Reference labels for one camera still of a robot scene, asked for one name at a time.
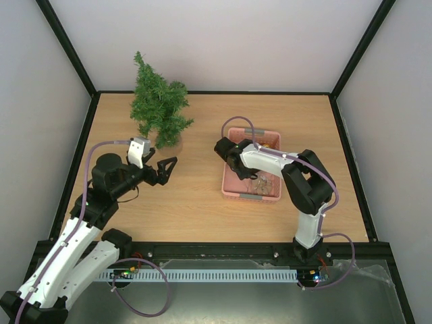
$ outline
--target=tree pot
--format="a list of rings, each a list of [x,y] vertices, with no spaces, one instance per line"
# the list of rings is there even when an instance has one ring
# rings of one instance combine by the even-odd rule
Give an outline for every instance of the tree pot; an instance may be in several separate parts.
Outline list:
[[[164,146],[163,148],[160,148],[158,151],[163,155],[164,157],[176,157],[179,155],[180,152],[182,152],[183,149],[183,140],[182,136],[178,136],[178,142],[175,146]]]

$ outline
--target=object in basket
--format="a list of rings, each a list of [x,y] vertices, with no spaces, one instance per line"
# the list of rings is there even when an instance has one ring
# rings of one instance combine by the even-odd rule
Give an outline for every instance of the object in basket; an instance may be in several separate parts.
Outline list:
[[[259,196],[269,196],[273,189],[273,179],[271,176],[266,175],[263,172],[259,172],[258,178],[251,180],[252,194],[258,194]]]

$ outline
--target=white wall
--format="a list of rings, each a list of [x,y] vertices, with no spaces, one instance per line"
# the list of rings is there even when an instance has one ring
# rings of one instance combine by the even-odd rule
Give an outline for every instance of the white wall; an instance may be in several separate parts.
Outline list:
[[[90,97],[36,1],[0,2],[0,44],[3,294],[49,235]]]
[[[98,90],[137,50],[190,90],[331,91],[381,0],[51,0]]]
[[[432,2],[396,1],[339,101],[379,239],[432,316]]]

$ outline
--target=black frame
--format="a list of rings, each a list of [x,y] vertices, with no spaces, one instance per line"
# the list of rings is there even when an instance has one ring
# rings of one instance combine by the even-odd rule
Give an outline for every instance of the black frame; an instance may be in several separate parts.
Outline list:
[[[61,46],[69,57],[73,67],[76,69],[81,81],[86,87],[89,95],[92,97],[90,102],[90,107],[88,108],[88,113],[84,122],[84,126],[81,131],[80,139],[72,159],[72,164],[70,167],[69,174],[65,183],[65,188],[63,194],[61,195],[61,200],[59,202],[59,207],[56,212],[53,226],[49,234],[49,239],[45,241],[39,241],[34,255],[30,262],[28,272],[26,274],[26,279],[36,270],[37,263],[40,259],[44,258],[53,245],[53,241],[58,239],[61,231],[61,225],[63,223],[63,218],[68,207],[70,196],[72,194],[72,188],[76,176],[78,174],[78,169],[82,156],[84,154],[84,147],[86,146],[87,138],[90,133],[93,118],[95,116],[97,105],[101,94],[103,93],[133,93],[133,91],[97,91],[93,86],[91,79],[89,78],[78,54],[67,36],[65,30],[63,29],[59,18],[54,12],[49,0],[35,0],[44,16],[46,17],[48,23],[50,24],[53,32],[58,38]],[[354,189],[356,192],[358,204],[362,214],[364,226],[367,232],[369,243],[355,243],[356,247],[356,259],[379,259],[386,260],[391,278],[396,285],[396,291],[399,297],[399,301],[404,313],[404,317],[407,323],[414,323],[414,317],[412,315],[408,300],[405,295],[404,287],[402,285],[398,268],[396,267],[395,260],[393,258],[393,253],[390,245],[385,242],[379,242],[377,237],[377,232],[375,231],[375,226],[373,225],[373,220],[369,207],[365,198],[365,193],[362,189],[360,182],[360,177],[358,174],[356,162],[352,154],[351,146],[348,141],[347,133],[342,121],[340,110],[337,104],[337,99],[348,82],[350,76],[354,72],[358,62],[361,60],[366,49],[370,45],[373,37],[376,35],[379,27],[382,25],[385,17],[389,13],[393,4],[396,0],[383,0],[379,6],[376,14],[374,15],[371,23],[366,29],[363,37],[361,38],[358,46],[353,52],[347,66],[345,67],[342,75],[340,76],[337,84],[335,85],[333,91],[330,92],[249,92],[249,91],[189,91],[190,94],[194,95],[206,95],[206,94],[219,94],[219,95],[323,95],[329,98],[331,108],[333,111],[333,116],[335,118],[337,130],[340,135],[342,148],[346,157],[346,162],[348,164],[348,169],[354,184]],[[87,254],[93,249],[95,243],[91,244],[84,254]],[[167,259],[208,259],[209,257],[203,255],[212,255],[212,259],[239,259],[247,258],[255,259],[257,261],[265,261],[272,263],[274,265],[289,265],[295,269],[308,269],[311,267],[316,267],[316,265],[304,266],[298,264],[293,258],[289,257],[289,251],[292,249],[292,243],[262,243],[262,244],[236,244],[236,243],[154,243],[154,242],[135,242],[134,250],[143,252],[146,255],[147,252],[152,252],[152,257],[149,259],[154,261],[164,261]],[[322,253],[330,252],[332,257],[335,259],[349,259],[351,257],[350,245],[348,243],[323,243]],[[279,253],[279,257],[274,257],[274,252]]]

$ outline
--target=green foliage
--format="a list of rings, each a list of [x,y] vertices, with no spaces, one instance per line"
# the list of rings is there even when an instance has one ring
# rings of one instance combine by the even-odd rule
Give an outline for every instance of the green foliage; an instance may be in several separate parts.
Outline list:
[[[157,131],[155,146],[158,149],[175,146],[180,133],[194,122],[180,114],[183,107],[189,106],[186,99],[188,90],[179,81],[168,84],[163,76],[144,62],[140,52],[136,52],[134,61],[138,66],[138,75],[130,117],[138,122],[143,136]]]

